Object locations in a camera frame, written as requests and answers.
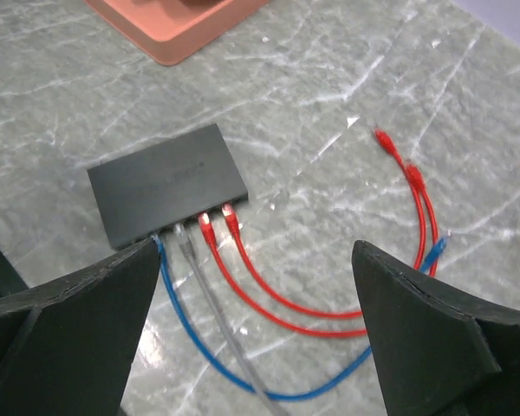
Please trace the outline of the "black network switch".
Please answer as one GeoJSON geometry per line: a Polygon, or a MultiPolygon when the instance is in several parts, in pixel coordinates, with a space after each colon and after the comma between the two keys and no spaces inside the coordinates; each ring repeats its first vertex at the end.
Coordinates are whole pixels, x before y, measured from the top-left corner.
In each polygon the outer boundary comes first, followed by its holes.
{"type": "Polygon", "coordinates": [[[91,167],[88,177],[114,250],[249,196],[216,124],[91,167]]]}

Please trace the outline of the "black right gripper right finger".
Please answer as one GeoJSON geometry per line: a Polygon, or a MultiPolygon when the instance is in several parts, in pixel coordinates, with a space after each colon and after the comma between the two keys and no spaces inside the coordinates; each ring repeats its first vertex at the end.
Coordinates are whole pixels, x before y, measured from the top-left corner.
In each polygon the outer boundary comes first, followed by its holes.
{"type": "Polygon", "coordinates": [[[358,240],[352,268],[389,415],[520,415],[520,311],[358,240]]]}

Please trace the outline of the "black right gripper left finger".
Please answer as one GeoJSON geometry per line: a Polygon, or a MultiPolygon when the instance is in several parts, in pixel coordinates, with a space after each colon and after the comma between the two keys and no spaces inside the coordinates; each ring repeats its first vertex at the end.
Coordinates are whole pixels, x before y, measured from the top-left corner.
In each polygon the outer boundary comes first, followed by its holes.
{"type": "Polygon", "coordinates": [[[148,238],[0,299],[0,415],[116,415],[159,275],[148,238]]]}

